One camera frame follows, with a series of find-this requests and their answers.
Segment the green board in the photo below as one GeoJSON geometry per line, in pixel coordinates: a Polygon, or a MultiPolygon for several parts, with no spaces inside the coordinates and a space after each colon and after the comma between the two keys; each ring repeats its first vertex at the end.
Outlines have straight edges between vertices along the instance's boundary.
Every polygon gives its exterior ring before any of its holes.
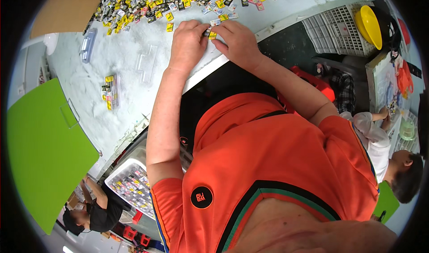
{"type": "Polygon", "coordinates": [[[376,216],[380,216],[383,211],[386,211],[386,216],[382,223],[386,223],[389,218],[393,215],[393,213],[400,207],[400,203],[393,195],[393,192],[386,181],[383,181],[379,184],[380,187],[380,196],[378,196],[377,206],[374,209],[374,213],[376,216]]]}
{"type": "Polygon", "coordinates": [[[61,208],[99,154],[79,126],[58,79],[22,96],[7,112],[13,180],[35,221],[51,234],[61,208]]]}

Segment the white t-shirt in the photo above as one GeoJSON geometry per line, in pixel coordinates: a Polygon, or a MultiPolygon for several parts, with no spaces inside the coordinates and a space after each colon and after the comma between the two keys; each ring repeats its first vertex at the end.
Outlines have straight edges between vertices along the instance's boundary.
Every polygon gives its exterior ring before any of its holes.
{"type": "Polygon", "coordinates": [[[377,181],[381,183],[389,165],[390,140],[387,133],[375,126],[370,112],[361,112],[352,117],[350,112],[345,111],[340,116],[354,124],[356,134],[371,159],[377,181]]]}

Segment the white table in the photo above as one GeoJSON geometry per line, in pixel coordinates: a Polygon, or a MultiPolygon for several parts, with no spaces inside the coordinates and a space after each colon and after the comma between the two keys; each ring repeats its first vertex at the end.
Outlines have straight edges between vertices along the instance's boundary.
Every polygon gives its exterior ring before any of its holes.
{"type": "MultiPolygon", "coordinates": [[[[236,13],[239,22],[249,27],[258,41],[293,25],[307,17],[341,5],[360,0],[266,0],[264,11],[255,6],[242,7],[240,0],[236,13]]],[[[216,19],[214,12],[203,15],[195,3],[190,9],[176,11],[174,28],[181,21],[197,19],[209,23],[216,19]]],[[[80,126],[97,150],[103,153],[89,174],[99,179],[133,138],[147,126],[161,76],[168,65],[173,33],[166,32],[166,18],[147,24],[142,20],[132,24],[129,32],[107,36],[107,28],[94,22],[98,29],[89,64],[83,64],[78,54],[83,36],[81,33],[61,33],[55,52],[48,57],[49,67],[57,75],[67,98],[71,98],[80,116],[80,126]],[[135,71],[137,54],[148,44],[158,46],[151,83],[140,83],[135,71]],[[108,111],[101,99],[100,87],[104,77],[116,74],[119,87],[119,108],[108,111]]],[[[214,70],[227,62],[227,58],[209,42],[206,52],[191,72],[184,92],[192,88],[214,70]]]]}

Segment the man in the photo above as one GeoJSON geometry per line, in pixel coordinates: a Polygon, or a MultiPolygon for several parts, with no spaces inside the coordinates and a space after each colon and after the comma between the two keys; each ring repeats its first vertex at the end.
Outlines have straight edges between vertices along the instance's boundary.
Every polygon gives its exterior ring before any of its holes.
{"type": "Polygon", "coordinates": [[[236,91],[199,119],[194,159],[179,159],[179,110],[209,27],[180,23],[147,138],[147,175],[160,233],[171,252],[386,252],[395,234],[369,221],[378,184],[351,122],[316,88],[265,57],[254,34],[227,20],[212,40],[230,61],[273,85],[236,91]]]}
{"type": "Polygon", "coordinates": [[[85,176],[79,184],[82,187],[85,202],[83,209],[68,210],[63,215],[66,228],[74,235],[84,229],[96,232],[111,230],[121,218],[123,210],[130,211],[131,206],[112,192],[104,183],[100,187],[90,177],[85,176]],[[85,183],[95,195],[92,200],[85,183]]]}
{"type": "Polygon", "coordinates": [[[420,155],[407,150],[393,153],[389,159],[390,139],[386,131],[390,127],[388,110],[383,107],[379,113],[361,112],[351,116],[348,111],[341,117],[353,122],[357,135],[371,159],[378,183],[387,181],[393,194],[401,203],[409,203],[417,194],[423,175],[423,160],[420,155]],[[381,127],[373,121],[383,120],[381,127]]]}

